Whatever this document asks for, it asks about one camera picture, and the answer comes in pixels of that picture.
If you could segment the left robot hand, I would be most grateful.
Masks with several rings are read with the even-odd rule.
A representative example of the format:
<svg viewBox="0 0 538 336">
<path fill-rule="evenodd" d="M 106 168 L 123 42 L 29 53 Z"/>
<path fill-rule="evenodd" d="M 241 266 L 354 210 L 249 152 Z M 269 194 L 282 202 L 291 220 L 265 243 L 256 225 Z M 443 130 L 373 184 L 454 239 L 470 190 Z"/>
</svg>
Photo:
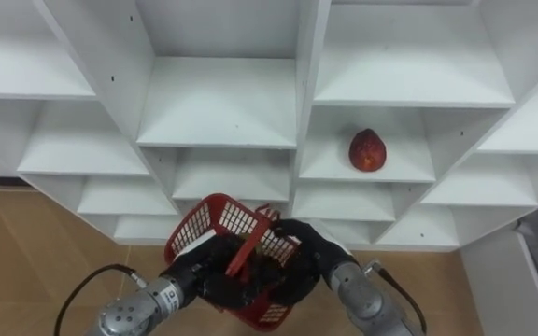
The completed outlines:
<svg viewBox="0 0 538 336">
<path fill-rule="evenodd" d="M 184 305 L 199 297 L 220 308 L 243 309 L 251 305 L 272 280 L 259 269 L 250 272 L 247 282 L 226 274 L 244 242 L 238 235 L 217 235 L 209 231 L 189 244 L 161 276 L 173 278 L 179 284 Z"/>
</svg>

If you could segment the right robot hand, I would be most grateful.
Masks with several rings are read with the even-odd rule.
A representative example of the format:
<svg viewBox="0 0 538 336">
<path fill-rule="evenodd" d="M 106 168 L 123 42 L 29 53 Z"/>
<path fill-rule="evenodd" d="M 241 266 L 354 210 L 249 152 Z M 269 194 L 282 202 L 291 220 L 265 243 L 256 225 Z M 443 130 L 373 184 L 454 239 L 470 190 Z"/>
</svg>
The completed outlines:
<svg viewBox="0 0 538 336">
<path fill-rule="evenodd" d="M 273 303 L 293 306 L 314 290 L 320 278 L 329 281 L 329 276 L 340 264 L 359 265 L 350 251 L 328 232 L 318 231 L 308 222 L 280 219 L 273 223 L 271 231 L 276 237 L 294 237 L 299 241 L 284 264 L 283 281 L 269 292 Z"/>
</svg>

